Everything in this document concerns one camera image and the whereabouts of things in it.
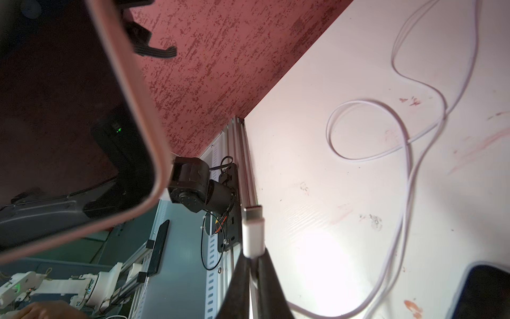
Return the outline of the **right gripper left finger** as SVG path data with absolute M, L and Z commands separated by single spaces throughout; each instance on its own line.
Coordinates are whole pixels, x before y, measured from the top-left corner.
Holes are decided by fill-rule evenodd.
M 240 255 L 216 319 L 249 319 L 250 260 Z

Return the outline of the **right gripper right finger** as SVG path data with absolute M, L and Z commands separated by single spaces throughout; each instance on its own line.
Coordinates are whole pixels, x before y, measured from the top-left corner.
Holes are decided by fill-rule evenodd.
M 256 262 L 258 279 L 258 313 L 263 319 L 294 319 L 284 296 L 268 249 Z

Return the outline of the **gold edged black phone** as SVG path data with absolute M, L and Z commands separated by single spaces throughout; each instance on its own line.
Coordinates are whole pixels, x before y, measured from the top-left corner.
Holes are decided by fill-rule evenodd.
M 172 158 L 136 57 L 143 1 L 1 2 L 1 262 L 141 215 Z

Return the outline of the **blue case phone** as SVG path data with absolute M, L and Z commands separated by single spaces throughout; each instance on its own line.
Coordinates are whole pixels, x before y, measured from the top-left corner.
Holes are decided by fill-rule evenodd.
M 468 265 L 446 318 L 509 318 L 509 267 L 487 261 Z

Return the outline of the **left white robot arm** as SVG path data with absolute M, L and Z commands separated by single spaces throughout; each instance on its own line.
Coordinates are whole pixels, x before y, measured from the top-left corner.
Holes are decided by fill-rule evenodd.
M 175 46 L 158 49 L 149 46 L 151 31 L 134 21 L 128 8 L 120 10 L 125 32 L 133 46 L 134 53 L 142 57 L 170 59 L 177 56 Z M 201 210 L 220 211 L 231 208 L 235 200 L 232 190 L 212 181 L 210 173 L 214 169 L 199 158 L 177 156 L 168 185 L 172 203 L 180 203 L 188 210 L 197 213 Z

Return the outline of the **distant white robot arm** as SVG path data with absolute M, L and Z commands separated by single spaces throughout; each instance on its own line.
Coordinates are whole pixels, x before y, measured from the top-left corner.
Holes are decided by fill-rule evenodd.
M 80 310 L 89 307 L 103 312 L 112 304 L 114 289 L 123 264 L 117 263 L 108 272 L 84 274 L 73 279 L 49 279 L 34 271 L 14 274 L 1 286 L 1 309 L 35 295 L 70 295 L 70 306 Z

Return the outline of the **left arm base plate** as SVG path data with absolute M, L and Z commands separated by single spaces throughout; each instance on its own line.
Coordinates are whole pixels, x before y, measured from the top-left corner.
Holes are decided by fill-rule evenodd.
M 228 187 L 230 192 L 228 210 L 220 215 L 223 230 L 217 233 L 219 241 L 217 248 L 221 253 L 232 249 L 235 244 L 241 244 L 243 241 L 238 166 L 232 163 L 226 167 L 219 176 L 219 182 Z

